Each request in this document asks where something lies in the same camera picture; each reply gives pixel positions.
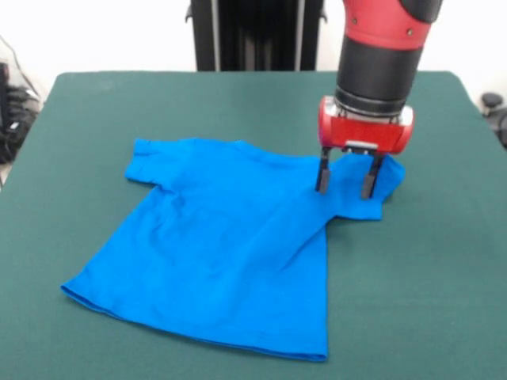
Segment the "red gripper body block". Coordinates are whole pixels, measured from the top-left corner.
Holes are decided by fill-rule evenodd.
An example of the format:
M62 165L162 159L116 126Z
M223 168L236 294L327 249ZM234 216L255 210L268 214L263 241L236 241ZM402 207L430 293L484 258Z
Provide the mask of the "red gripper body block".
M410 106L404 106L399 116L374 118L339 107L331 96L320 101L318 137L324 147L400 154L413 129L414 110Z

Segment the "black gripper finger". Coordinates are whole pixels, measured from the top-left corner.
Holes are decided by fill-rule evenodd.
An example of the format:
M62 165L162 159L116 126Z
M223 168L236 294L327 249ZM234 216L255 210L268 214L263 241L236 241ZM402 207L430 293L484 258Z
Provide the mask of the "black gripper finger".
M319 167L318 167L318 176L315 185L315 191L320 194L325 194L329 182L330 182L330 152L332 148L328 146L323 146L321 149Z
M383 164L383 159L384 159L383 155L376 154L372 156L372 163L369 167L367 174L364 177L362 184L361 198L363 200L371 199L373 195L375 183L379 175L381 166Z

